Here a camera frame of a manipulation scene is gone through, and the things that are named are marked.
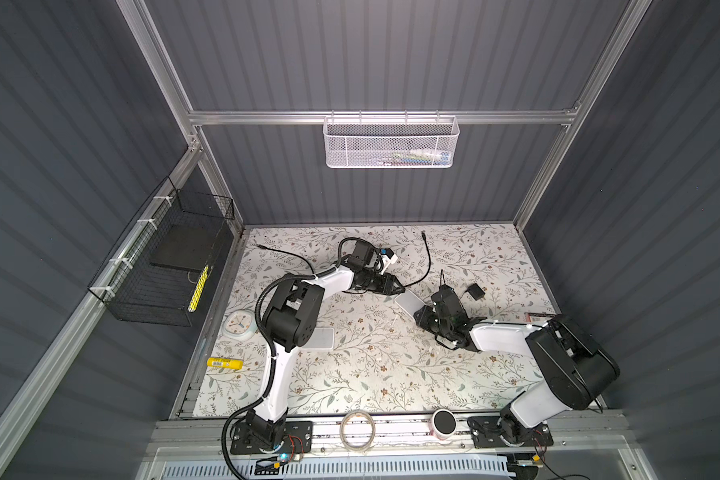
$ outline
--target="corrugated wall panel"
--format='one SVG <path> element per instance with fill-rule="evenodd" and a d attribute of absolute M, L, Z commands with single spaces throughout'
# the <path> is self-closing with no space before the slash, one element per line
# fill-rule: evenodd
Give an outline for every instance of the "corrugated wall panel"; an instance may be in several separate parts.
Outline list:
<path fill-rule="evenodd" d="M 0 414 L 185 148 L 114 2 L 0 2 Z M 133 475 L 197 333 L 106 316 L 4 478 Z"/>
<path fill-rule="evenodd" d="M 147 2 L 196 110 L 569 108 L 625 4 Z"/>
<path fill-rule="evenodd" d="M 526 235 L 662 477 L 720 478 L 720 2 L 653 3 Z"/>
<path fill-rule="evenodd" d="M 452 168 L 326 166 L 318 126 L 206 126 L 247 224 L 512 220 L 560 128 L 461 129 Z"/>

